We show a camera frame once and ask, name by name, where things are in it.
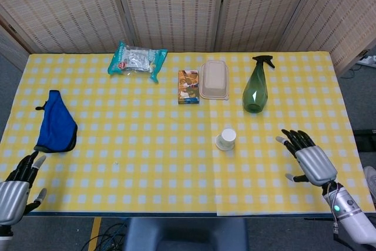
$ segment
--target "white robotic arm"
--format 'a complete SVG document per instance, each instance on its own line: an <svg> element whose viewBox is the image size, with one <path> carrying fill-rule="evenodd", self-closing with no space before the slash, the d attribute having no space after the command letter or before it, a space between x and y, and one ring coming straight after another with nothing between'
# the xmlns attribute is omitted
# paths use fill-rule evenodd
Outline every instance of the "white robotic arm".
<svg viewBox="0 0 376 251"><path fill-rule="evenodd" d="M278 136L277 141L293 154L304 172L302 176L286 174L286 177L293 182L310 182L322 187L323 197L334 216L335 234L338 234L338 221L354 242L376 247L376 228L346 188L335 182L337 170L325 152L305 132L284 129L282 132L289 140Z"/></svg>
<svg viewBox="0 0 376 251"><path fill-rule="evenodd" d="M7 179L0 182L0 251L9 248L13 238L12 225L39 207L46 196L47 190L43 188L34 202L27 204L30 188L46 159L46 156L42 156L34 162L37 154L38 151L35 151L24 157Z"/></svg>

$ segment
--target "black chair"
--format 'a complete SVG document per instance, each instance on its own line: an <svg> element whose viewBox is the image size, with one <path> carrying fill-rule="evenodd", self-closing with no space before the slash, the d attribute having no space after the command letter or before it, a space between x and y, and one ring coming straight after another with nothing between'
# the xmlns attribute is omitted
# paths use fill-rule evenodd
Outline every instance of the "black chair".
<svg viewBox="0 0 376 251"><path fill-rule="evenodd" d="M144 218L130 220L124 251L163 251L165 243L186 242L190 251L248 251L246 220L239 217ZM182 246L169 250L187 250Z"/></svg>

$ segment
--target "power strip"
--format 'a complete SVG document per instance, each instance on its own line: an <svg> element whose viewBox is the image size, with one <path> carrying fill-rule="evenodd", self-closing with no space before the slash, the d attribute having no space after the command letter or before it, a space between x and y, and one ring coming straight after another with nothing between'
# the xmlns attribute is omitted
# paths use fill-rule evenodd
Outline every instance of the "power strip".
<svg viewBox="0 0 376 251"><path fill-rule="evenodd" d="M367 56L363 58L362 60L359 60L357 64L376 68L376 55Z"/></svg>

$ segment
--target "small cardboard box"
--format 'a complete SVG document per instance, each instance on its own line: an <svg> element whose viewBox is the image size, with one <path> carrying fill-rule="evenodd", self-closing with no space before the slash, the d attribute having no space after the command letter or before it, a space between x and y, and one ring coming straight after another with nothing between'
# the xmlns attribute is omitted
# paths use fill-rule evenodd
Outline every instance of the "small cardboard box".
<svg viewBox="0 0 376 251"><path fill-rule="evenodd" d="M179 104L200 103L199 71L181 70L177 73L177 102Z"/></svg>

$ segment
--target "woven room divider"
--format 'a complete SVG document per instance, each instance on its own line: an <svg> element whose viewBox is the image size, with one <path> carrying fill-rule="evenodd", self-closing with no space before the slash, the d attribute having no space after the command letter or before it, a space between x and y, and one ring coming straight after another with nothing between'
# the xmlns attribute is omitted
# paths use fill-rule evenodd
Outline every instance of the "woven room divider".
<svg viewBox="0 0 376 251"><path fill-rule="evenodd" d="M376 38L375 0L0 0L32 52L331 52L337 74Z"/></svg>
<svg viewBox="0 0 376 251"><path fill-rule="evenodd" d="M114 52L129 42L115 0L0 0L43 53Z"/></svg>
<svg viewBox="0 0 376 251"><path fill-rule="evenodd" d="M278 50L329 51L335 72L376 39L376 0L302 0Z"/></svg>

